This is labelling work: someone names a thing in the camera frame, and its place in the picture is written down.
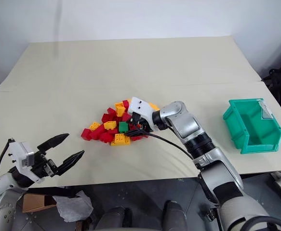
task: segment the green storage bin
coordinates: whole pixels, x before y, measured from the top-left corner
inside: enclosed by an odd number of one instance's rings
[[[229,100],[229,103],[223,119],[241,154],[279,149],[281,127],[263,99]]]

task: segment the robotic arm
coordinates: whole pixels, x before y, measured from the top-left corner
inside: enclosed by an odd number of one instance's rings
[[[215,147],[183,102],[176,101],[155,111],[147,102],[133,97],[128,112],[132,115],[128,122],[142,128],[129,131],[128,136],[173,128],[196,168],[200,170],[198,178],[206,197],[218,205],[211,212],[216,211],[212,217],[218,217],[222,230],[241,230],[248,220],[268,216],[256,200],[244,193],[243,182],[236,169],[221,149]],[[257,222],[253,230],[267,228],[264,221]]]
[[[16,202],[28,190],[28,187],[35,182],[41,183],[44,177],[61,176],[80,160],[84,151],[71,155],[59,167],[51,159],[45,157],[47,150],[59,145],[67,136],[66,133],[52,137],[39,145],[36,153],[27,142],[8,140],[0,156],[0,162],[9,150],[8,156],[15,163],[15,167],[0,176],[0,231],[11,230]]]

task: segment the red toy block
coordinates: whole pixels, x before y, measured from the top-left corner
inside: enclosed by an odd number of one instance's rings
[[[82,134],[80,135],[85,141],[90,141],[92,139],[92,137],[90,136],[91,134],[91,130],[88,129],[88,128],[85,128],[83,131],[82,131]]]
[[[103,123],[106,123],[108,121],[112,121],[113,119],[113,115],[110,115],[110,114],[103,114],[103,117],[102,117],[102,122]]]
[[[107,130],[107,132],[110,133],[110,134],[117,134],[117,133],[119,133],[118,128],[109,129],[109,130]]]
[[[130,127],[130,130],[135,130],[136,129],[134,124],[129,124],[129,127]]]
[[[113,121],[116,121],[117,122],[117,125],[119,124],[119,122],[122,122],[122,117],[117,117],[117,116],[114,116]]]
[[[109,107],[109,108],[107,109],[107,112],[108,112],[108,114],[113,115],[113,116],[116,116],[116,115],[117,115],[116,110],[115,110],[115,109],[112,109],[111,107]]]
[[[112,142],[115,139],[113,134],[105,132],[100,135],[100,141],[104,143]]]
[[[132,141],[137,141],[137,140],[141,140],[141,139],[142,139],[142,136],[132,136],[131,137]]]
[[[98,140],[100,138],[100,135],[105,131],[106,129],[104,128],[104,124],[101,124],[97,129],[91,132],[90,136],[92,137],[92,139]]]
[[[122,115],[122,121],[123,122],[128,121],[131,117],[132,117],[131,115],[124,112],[123,115]]]
[[[125,107],[125,111],[127,112],[127,109],[129,109],[130,104],[127,100],[123,100],[122,102],[123,102],[123,107]]]

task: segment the wire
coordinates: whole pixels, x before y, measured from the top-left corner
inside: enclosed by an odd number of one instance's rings
[[[240,231],[249,231],[255,224],[266,222],[271,224],[276,224],[281,226],[281,220],[273,217],[268,216],[257,216],[254,218],[249,219],[245,224],[242,226]]]
[[[176,133],[174,132],[174,129],[173,129],[172,127],[170,127],[170,126],[167,125],[167,128],[168,128],[170,131],[172,131],[172,132],[176,135]]]
[[[169,140],[167,140],[167,139],[165,139],[165,138],[163,138],[163,137],[161,137],[161,136],[157,136],[157,135],[151,134],[151,133],[149,133],[149,132],[146,132],[146,131],[144,131],[144,130],[142,130],[142,129],[139,129],[137,126],[135,126],[135,127],[136,127],[136,129],[137,129],[139,132],[141,132],[141,133],[143,133],[143,134],[146,134],[147,136],[152,136],[152,137],[158,138],[158,139],[160,139],[160,140],[162,140],[162,141],[165,141],[165,142],[168,143],[168,144],[171,144],[172,146],[174,146],[174,147],[180,149],[182,152],[184,152],[189,158],[193,159],[192,156],[191,156],[187,151],[185,151],[183,148],[181,148],[180,146],[176,145],[175,143],[172,143],[171,141],[169,141]]]
[[[13,139],[9,139],[9,140],[7,141],[7,143],[6,143],[6,145],[5,145],[4,149],[3,149],[3,151],[2,151],[2,153],[1,153],[1,155],[0,155],[0,164],[1,164],[1,161],[2,161],[2,159],[3,159],[3,157],[4,157],[4,154],[6,153],[7,149],[9,148],[9,145],[10,145],[11,142],[14,142],[14,140],[13,140]]]

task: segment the crumpled paper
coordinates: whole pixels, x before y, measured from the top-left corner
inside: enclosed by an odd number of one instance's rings
[[[64,218],[65,222],[86,220],[93,211],[91,200],[83,191],[80,191],[76,195],[79,197],[53,197],[57,201],[58,212]]]

